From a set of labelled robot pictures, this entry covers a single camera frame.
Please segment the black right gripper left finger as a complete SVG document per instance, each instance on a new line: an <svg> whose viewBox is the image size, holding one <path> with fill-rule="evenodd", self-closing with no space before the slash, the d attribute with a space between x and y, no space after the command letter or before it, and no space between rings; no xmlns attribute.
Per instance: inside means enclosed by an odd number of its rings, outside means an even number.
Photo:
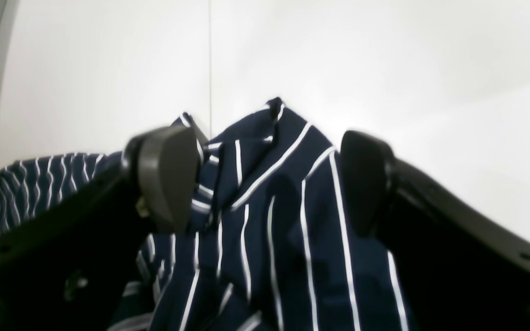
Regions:
<svg viewBox="0 0 530 331"><path fill-rule="evenodd" d="M186 230L201 132L135 136L77 193L0 234L0 331L103 331L152 231Z"/></svg>

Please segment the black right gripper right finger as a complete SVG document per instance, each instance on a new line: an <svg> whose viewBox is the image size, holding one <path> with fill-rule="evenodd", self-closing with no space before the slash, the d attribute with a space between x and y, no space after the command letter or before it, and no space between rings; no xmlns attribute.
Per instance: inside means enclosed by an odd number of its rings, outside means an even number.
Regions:
<svg viewBox="0 0 530 331"><path fill-rule="evenodd" d="M349 217L393 254L422 331L530 331L530 242L398 159L381 139L345 132Z"/></svg>

